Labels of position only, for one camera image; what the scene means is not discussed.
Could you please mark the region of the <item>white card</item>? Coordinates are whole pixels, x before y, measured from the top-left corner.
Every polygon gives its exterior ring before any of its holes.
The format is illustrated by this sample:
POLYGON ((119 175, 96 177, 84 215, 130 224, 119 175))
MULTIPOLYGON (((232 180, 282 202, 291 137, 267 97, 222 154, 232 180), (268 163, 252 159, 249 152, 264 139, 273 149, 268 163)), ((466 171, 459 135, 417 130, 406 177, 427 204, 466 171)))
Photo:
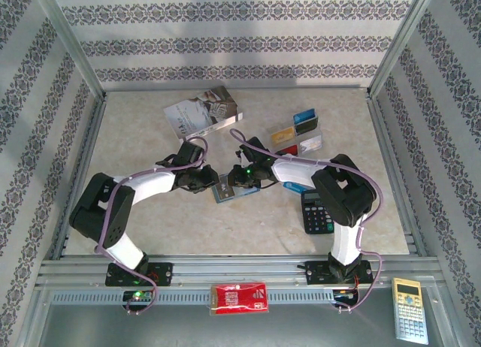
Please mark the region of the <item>white card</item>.
POLYGON ((318 150, 322 147, 322 136, 319 134, 315 137, 302 140, 299 143, 299 147, 302 154, 318 150))

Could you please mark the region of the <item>controller board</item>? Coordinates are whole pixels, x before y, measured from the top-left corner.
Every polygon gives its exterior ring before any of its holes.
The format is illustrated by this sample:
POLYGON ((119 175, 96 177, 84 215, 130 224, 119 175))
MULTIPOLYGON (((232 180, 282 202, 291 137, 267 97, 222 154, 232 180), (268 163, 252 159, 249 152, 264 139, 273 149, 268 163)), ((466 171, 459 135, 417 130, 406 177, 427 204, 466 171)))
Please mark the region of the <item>controller board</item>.
POLYGON ((355 303, 358 300, 358 290, 354 289, 335 289, 334 298, 344 303, 355 303))
POLYGON ((123 293, 124 303, 149 303, 152 300, 153 291, 137 290, 137 291, 125 291, 123 293))

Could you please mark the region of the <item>right controller board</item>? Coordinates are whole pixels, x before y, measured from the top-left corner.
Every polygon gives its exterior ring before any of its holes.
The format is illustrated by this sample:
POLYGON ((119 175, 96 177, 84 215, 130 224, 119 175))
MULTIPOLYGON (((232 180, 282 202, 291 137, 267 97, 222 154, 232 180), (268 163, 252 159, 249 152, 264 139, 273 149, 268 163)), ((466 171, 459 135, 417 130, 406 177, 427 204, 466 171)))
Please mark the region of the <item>right controller board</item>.
POLYGON ((335 289, 334 298, 344 303, 355 303, 358 300, 358 290, 354 289, 335 289))

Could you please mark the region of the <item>blue white flat packet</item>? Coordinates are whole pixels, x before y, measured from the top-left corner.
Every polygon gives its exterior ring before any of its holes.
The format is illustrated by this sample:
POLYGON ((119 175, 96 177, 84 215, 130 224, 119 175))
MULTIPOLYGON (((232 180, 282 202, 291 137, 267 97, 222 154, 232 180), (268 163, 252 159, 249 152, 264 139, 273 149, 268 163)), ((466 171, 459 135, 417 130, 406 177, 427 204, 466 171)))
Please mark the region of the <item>blue white flat packet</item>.
POLYGON ((313 190, 313 187, 305 186, 294 182, 284 182, 283 188, 299 195, 301 195, 305 191, 313 190))

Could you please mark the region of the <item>black desk calculator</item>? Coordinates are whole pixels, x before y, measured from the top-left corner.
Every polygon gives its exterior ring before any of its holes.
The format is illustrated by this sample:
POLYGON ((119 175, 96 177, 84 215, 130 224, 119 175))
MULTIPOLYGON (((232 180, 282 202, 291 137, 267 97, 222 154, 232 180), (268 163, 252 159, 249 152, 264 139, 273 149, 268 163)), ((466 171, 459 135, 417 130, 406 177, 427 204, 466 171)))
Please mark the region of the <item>black desk calculator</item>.
POLYGON ((321 203, 320 196, 314 190, 301 194, 301 208, 306 234, 333 234, 334 221, 321 203))

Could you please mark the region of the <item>dark blue bank card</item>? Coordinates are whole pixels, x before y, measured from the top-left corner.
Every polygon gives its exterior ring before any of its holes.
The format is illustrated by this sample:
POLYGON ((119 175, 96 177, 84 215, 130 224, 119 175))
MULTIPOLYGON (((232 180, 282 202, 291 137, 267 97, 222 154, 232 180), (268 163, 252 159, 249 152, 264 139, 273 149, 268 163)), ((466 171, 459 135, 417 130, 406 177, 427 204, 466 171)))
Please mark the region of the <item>dark blue bank card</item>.
POLYGON ((221 176, 219 182, 213 187, 215 199, 218 204, 228 201, 235 196, 234 189, 228 184, 228 178, 221 176))

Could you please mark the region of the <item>left controller board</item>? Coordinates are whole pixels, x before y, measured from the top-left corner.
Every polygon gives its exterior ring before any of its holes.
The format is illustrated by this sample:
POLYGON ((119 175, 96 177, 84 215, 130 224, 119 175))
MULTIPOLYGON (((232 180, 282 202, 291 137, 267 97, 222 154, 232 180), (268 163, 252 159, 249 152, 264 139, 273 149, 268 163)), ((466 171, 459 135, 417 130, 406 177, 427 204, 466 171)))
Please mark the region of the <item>left controller board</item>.
POLYGON ((123 293, 124 303, 149 303, 152 300, 153 291, 137 290, 137 291, 125 291, 123 293))

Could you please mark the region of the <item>blue card holder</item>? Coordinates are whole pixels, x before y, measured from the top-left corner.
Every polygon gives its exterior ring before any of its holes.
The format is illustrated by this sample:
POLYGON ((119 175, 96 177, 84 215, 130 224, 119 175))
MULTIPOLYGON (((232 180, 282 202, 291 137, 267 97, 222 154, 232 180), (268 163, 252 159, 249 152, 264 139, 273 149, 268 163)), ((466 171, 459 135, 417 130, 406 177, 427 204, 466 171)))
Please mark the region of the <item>blue card holder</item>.
MULTIPOLYGON (((234 200, 234 199, 237 199, 237 198, 242 198, 242 197, 245 197, 247 195, 251 195, 253 193, 256 193, 256 192, 260 191, 260 188, 256 188, 256 187, 252 187, 252 188, 248 188, 248 189, 245 189, 245 188, 242 188, 242 187, 235 187, 235 186, 232 186, 232 187, 234 189, 235 196, 228 201, 231 201, 231 200, 234 200)), ((211 187, 211 190, 212 190, 213 196, 215 198, 213 186, 211 187)))

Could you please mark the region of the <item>gold bank card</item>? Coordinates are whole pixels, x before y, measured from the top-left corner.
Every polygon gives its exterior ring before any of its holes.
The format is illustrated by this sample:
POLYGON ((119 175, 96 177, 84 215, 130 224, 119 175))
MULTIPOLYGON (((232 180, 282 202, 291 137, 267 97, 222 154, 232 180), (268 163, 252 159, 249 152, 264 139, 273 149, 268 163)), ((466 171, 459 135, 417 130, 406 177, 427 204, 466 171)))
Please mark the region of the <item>gold bank card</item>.
POLYGON ((293 126, 280 129, 271 134, 271 142, 273 145, 282 144, 294 138, 295 138, 295 128, 293 126))

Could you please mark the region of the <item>dark printed card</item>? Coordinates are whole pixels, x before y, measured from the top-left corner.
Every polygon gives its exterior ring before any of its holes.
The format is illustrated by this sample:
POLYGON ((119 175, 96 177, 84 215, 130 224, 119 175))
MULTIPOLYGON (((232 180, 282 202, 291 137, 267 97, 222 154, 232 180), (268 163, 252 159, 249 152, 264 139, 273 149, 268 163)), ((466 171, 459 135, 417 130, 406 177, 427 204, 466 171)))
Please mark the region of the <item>dark printed card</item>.
POLYGON ((299 122, 298 124, 295 124, 295 133, 297 135, 302 135, 312 130, 315 130, 318 125, 318 120, 319 119, 315 117, 312 119, 307 119, 305 121, 299 122))

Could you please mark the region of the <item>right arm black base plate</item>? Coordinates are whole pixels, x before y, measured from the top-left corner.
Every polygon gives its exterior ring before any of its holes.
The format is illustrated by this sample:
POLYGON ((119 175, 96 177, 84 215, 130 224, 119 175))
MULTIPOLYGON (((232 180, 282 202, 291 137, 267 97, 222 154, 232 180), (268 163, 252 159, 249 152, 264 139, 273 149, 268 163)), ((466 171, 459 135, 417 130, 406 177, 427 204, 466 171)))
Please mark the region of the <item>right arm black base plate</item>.
POLYGON ((308 285, 353 285, 355 282, 370 284, 374 280, 369 261, 361 261, 353 271, 340 278, 329 270, 328 261, 307 261, 305 276, 308 285))

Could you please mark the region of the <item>aluminium front rail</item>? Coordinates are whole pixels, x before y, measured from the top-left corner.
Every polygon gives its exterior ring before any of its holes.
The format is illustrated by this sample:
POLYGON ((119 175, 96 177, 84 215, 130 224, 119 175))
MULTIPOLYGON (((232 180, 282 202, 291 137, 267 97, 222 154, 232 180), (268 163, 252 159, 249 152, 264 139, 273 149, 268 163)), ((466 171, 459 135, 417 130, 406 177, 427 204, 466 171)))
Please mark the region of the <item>aluminium front rail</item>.
MULTIPOLYGON (((309 255, 171 255, 153 256, 153 262, 173 264, 172 288, 200 289, 216 283, 266 282, 271 287, 299 288, 307 285, 304 265, 307 261, 324 261, 325 256, 309 255)), ((387 255, 383 265, 366 258, 374 270, 381 269, 378 286, 393 277, 443 284, 445 277, 435 257, 387 255)), ((35 289, 80 290, 105 287, 106 258, 94 255, 68 255, 55 261, 43 261, 35 289)))

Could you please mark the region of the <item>red plastic pouch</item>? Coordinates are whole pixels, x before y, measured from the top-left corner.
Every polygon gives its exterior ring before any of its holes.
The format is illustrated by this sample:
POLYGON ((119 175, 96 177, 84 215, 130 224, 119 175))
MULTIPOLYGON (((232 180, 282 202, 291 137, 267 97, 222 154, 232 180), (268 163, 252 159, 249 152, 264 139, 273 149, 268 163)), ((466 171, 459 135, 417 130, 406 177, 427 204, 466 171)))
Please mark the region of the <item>red plastic pouch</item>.
POLYGON ((269 311, 264 282, 217 284, 210 289, 211 315, 240 315, 269 311))

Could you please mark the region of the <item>clear acrylic card organizer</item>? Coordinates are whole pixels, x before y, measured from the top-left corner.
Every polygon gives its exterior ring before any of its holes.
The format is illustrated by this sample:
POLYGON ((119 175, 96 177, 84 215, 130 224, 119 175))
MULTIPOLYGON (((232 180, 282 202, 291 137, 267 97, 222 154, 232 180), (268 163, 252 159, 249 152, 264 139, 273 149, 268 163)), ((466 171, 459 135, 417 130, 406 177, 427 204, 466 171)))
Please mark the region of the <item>clear acrylic card organizer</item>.
MULTIPOLYGON (((274 133, 275 131, 278 131, 280 129, 283 129, 283 128, 286 128, 286 127, 289 127, 289 126, 293 126, 295 127, 295 124, 293 122, 293 116, 290 120, 288 121, 285 121, 283 123, 277 123, 276 125, 273 125, 271 126, 269 129, 268 129, 268 135, 270 137, 270 141, 271 141, 271 134, 274 133)), ((271 142, 271 145, 272 147, 274 148, 274 152, 277 154, 277 152, 285 147, 288 147, 288 146, 291 146, 293 144, 296 144, 298 146, 298 154, 295 155, 295 156, 303 156, 303 155, 306 155, 307 153, 305 154, 302 154, 301 153, 301 150, 300 150, 300 147, 299 147, 299 143, 302 141, 302 140, 305 140, 307 138, 310 138, 310 137, 315 137, 317 135, 321 135, 322 136, 322 132, 321 132, 321 129, 320 129, 320 126, 319 126, 319 120, 318 120, 318 125, 317 125, 317 128, 315 130, 312 130, 310 132, 307 132, 306 134, 302 134, 302 135, 297 135, 295 133, 295 138, 292 139, 292 140, 289 140, 289 141, 286 141, 282 144, 278 144, 278 145, 273 145, 272 142, 271 142)))

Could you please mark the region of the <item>gold scientific calculator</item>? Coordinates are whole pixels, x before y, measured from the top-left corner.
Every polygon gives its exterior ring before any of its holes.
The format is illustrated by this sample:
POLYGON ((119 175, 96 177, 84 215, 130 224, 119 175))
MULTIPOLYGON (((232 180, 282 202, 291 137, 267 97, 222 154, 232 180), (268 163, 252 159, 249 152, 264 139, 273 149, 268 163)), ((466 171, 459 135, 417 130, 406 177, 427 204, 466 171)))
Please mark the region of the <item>gold scientific calculator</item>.
POLYGON ((406 342, 427 345, 428 332, 421 283, 414 280, 393 278, 392 295, 396 338, 406 342))

